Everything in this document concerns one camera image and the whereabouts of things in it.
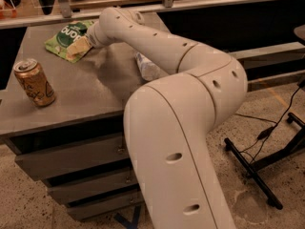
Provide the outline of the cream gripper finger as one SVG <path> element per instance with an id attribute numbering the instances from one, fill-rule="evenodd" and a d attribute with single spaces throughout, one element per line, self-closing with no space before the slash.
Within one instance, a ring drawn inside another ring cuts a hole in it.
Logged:
<path id="1" fill-rule="evenodd" d="M 67 54 L 86 54 L 91 48 L 92 44 L 90 43 L 88 37 L 81 36 L 79 39 L 77 39 L 75 42 L 73 42 L 67 47 Z"/>

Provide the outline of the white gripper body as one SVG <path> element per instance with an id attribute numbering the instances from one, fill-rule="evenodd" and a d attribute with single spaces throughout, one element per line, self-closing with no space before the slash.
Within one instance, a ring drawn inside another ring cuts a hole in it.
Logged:
<path id="1" fill-rule="evenodd" d="M 92 25 L 87 30 L 87 37 L 95 48 L 104 47 L 103 36 L 104 34 L 98 26 Z"/>

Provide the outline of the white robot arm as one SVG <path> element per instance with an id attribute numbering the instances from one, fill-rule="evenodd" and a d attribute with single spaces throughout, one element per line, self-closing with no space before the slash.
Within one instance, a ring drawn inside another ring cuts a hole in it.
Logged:
<path id="1" fill-rule="evenodd" d="M 243 103 L 241 64 L 119 8 L 102 10 L 87 39 L 95 48 L 125 42 L 166 72 L 137 89 L 124 111 L 128 152 L 154 229 L 236 229 L 206 136 Z"/>

